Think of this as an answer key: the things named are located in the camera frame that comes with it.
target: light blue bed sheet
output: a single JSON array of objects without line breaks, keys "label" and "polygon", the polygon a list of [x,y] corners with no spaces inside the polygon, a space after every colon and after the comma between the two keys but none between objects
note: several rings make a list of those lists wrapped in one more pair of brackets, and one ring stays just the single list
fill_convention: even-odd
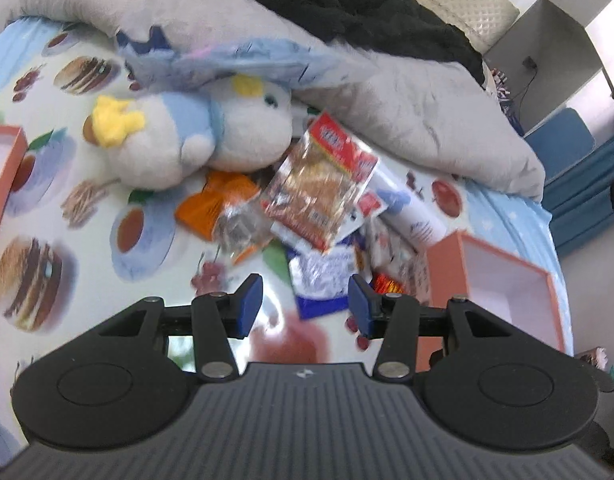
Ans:
[{"label": "light blue bed sheet", "polygon": [[[23,18],[0,34],[0,89],[42,50],[61,27],[61,23],[44,18]],[[573,354],[567,289],[549,232],[551,214],[532,200],[507,196],[474,182],[467,182],[467,191],[469,219],[478,238],[552,273],[565,350]]]}]

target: red snack package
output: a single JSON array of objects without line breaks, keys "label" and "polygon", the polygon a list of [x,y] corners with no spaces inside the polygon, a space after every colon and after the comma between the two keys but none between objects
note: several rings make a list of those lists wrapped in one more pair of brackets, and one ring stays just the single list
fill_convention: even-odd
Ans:
[{"label": "red snack package", "polygon": [[290,151],[261,203],[271,218],[325,251],[377,163],[377,156],[323,113]]}]

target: plush toy eye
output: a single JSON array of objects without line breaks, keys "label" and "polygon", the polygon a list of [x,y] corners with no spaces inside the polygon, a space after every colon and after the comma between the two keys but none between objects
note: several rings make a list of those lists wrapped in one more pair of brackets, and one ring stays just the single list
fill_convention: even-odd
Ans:
[{"label": "plush toy eye", "polygon": [[264,96],[264,104],[273,108],[277,108],[278,100],[273,95],[267,94],[266,96]]}]

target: plush toy arm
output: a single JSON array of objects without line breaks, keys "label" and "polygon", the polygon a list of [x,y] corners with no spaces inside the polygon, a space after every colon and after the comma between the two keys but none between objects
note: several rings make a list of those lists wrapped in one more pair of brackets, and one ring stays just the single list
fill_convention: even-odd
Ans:
[{"label": "plush toy arm", "polygon": [[190,168],[205,165],[216,148],[216,141],[211,132],[187,137],[180,150],[181,162]]}]

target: white plush toy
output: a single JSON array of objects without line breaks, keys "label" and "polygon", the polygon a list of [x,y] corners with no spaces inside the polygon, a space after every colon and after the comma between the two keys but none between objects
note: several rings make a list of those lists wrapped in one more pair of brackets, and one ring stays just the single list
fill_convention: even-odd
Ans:
[{"label": "white plush toy", "polygon": [[101,96],[92,113],[98,145],[131,187],[176,186],[202,166],[259,170],[292,138],[290,88],[366,78],[333,51],[289,40],[251,40],[177,54],[152,28],[147,43],[117,36],[133,76],[151,93],[136,100]]}]

